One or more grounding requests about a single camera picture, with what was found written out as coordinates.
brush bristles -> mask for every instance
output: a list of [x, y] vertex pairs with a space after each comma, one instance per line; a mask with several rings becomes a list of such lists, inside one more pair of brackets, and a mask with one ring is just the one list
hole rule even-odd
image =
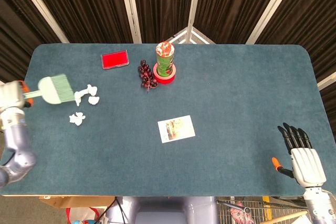
[[61, 102], [71, 102], [75, 100], [73, 90], [65, 74], [51, 77], [58, 98]]

robot finger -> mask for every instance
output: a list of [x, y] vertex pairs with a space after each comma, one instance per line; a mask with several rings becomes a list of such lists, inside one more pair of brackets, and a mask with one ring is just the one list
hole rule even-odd
[[310, 142], [309, 136], [306, 134], [306, 132], [304, 132], [304, 130], [300, 129], [300, 128], [298, 128], [298, 132], [303, 137], [304, 142], [306, 143], [307, 148], [313, 149], [313, 147], [311, 146], [311, 142]]
[[299, 142], [296, 139], [294, 132], [292, 131], [291, 127], [287, 123], [283, 123], [283, 126], [289, 133], [290, 137], [292, 138], [292, 142], [294, 143], [294, 148], [300, 148]]
[[298, 130], [293, 126], [290, 128], [294, 132], [295, 138], [299, 141], [300, 148], [306, 148], [307, 146], [304, 144], [305, 141], [303, 140], [303, 137], [300, 135]]
[[294, 148], [291, 137], [288, 135], [287, 131], [283, 127], [278, 126], [278, 130], [281, 132], [283, 139], [285, 140], [285, 145], [287, 147], [289, 155], [291, 155], [290, 150]]

wooden stick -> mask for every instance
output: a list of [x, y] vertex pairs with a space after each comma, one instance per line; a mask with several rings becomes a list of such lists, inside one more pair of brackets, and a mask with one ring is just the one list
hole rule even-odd
[[294, 212], [290, 215], [285, 215], [285, 216], [274, 218], [273, 220], [267, 220], [267, 221], [260, 222], [260, 224], [273, 224], [279, 221], [289, 220], [295, 217], [299, 217], [301, 215], [306, 215], [307, 213], [308, 211]]

cardboard box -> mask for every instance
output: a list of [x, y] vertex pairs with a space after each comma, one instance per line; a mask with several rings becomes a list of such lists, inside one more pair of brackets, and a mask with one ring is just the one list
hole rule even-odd
[[51, 196], [40, 201], [55, 208], [67, 207], [107, 207], [114, 201], [114, 196]]

robotic arm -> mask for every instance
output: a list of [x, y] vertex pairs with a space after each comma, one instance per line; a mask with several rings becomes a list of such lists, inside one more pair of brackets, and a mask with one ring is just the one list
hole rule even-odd
[[5, 148], [13, 152], [9, 161], [0, 165], [0, 188], [21, 180], [36, 164], [30, 147], [23, 107], [30, 107], [18, 81], [0, 86], [0, 122], [5, 133]]
[[305, 188], [303, 197], [306, 201], [311, 220], [314, 224], [336, 224], [336, 213], [331, 205], [329, 195], [321, 186], [327, 181], [320, 157], [312, 148], [309, 137], [302, 129], [296, 129], [284, 123], [278, 126], [292, 159], [293, 171], [285, 169], [273, 157], [275, 169], [291, 178]]

